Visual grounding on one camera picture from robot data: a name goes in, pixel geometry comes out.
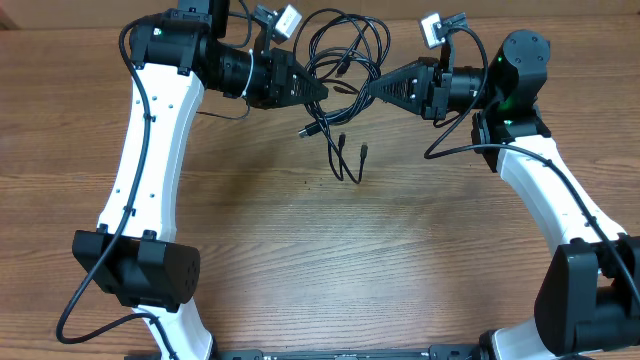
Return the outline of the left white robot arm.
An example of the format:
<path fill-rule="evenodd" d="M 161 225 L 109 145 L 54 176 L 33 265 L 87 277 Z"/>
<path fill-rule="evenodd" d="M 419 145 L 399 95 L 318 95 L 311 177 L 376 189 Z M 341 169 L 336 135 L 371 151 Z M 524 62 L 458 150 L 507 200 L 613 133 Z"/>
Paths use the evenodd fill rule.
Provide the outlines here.
<path fill-rule="evenodd" d="M 144 321 L 162 359 L 217 352 L 194 293 L 200 254 L 176 241 L 176 199 L 189 131 L 207 90 L 274 109 L 320 101 L 327 88 L 282 48 L 301 21 L 292 6 L 257 6 L 252 48 L 224 38 L 225 1 L 182 1 L 126 25 L 119 49 L 132 78 L 128 130 L 113 189 L 96 228 L 77 231 L 72 252 L 87 281 Z"/>

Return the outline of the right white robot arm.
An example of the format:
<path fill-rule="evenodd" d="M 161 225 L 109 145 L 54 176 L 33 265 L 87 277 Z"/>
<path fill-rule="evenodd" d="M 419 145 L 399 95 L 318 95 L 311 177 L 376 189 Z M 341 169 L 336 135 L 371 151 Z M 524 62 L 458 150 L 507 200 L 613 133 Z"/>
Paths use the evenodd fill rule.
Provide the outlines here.
<path fill-rule="evenodd" d="M 425 28 L 439 58 L 420 58 L 372 82 L 370 93 L 450 133 L 473 123 L 470 150 L 521 198 L 552 260 L 532 317 L 451 348 L 454 359 L 586 359 L 639 343 L 639 241 L 602 212 L 564 163 L 536 104 L 550 43 L 510 33 L 479 68 L 454 65 L 458 27 Z"/>

